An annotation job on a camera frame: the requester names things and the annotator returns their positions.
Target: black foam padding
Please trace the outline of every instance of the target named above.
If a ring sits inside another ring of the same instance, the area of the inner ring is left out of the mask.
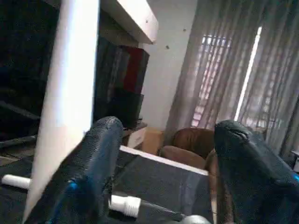
[[[61,163],[25,223],[95,224],[105,218],[122,130],[115,117],[97,121]]]
[[[221,177],[246,224],[299,223],[299,176],[240,123],[215,125]]]

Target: red speaker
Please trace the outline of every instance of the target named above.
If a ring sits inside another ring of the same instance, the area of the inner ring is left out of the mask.
[[[122,48],[130,54],[127,73],[123,80],[123,89],[140,94],[150,56],[141,48],[129,46],[122,46]]]

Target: white pvc pipe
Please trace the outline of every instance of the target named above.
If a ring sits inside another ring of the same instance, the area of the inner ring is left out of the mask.
[[[121,197],[117,195],[111,196],[109,208],[114,211],[119,211],[125,216],[138,217],[141,199],[138,197]]]
[[[100,0],[63,0],[24,221],[92,123]]]
[[[28,190],[30,187],[31,179],[7,174],[2,177],[1,182],[2,184]]]
[[[31,179],[26,177],[14,176],[14,175],[5,175],[2,180],[2,184],[29,189]],[[141,199],[138,197],[121,197],[117,195],[111,196],[111,202],[109,208],[114,211],[119,211],[125,216],[138,217],[139,207]]]

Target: brown leather chair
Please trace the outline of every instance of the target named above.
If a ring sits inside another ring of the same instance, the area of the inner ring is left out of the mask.
[[[173,138],[172,146],[164,146],[160,150],[160,156],[207,170],[212,203],[217,203],[217,209],[212,208],[217,214],[217,223],[234,221],[231,195],[219,175],[218,159],[214,150],[214,131],[200,128],[179,130]]]

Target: gray curtain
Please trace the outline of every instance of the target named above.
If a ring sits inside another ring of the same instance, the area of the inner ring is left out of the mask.
[[[299,146],[298,1],[270,1],[261,26],[239,121],[264,130],[274,152],[289,161]]]
[[[213,128],[234,118],[265,3],[199,0],[165,144],[192,123]]]
[[[185,127],[235,119],[285,161],[299,146],[299,4],[200,0],[165,144]]]

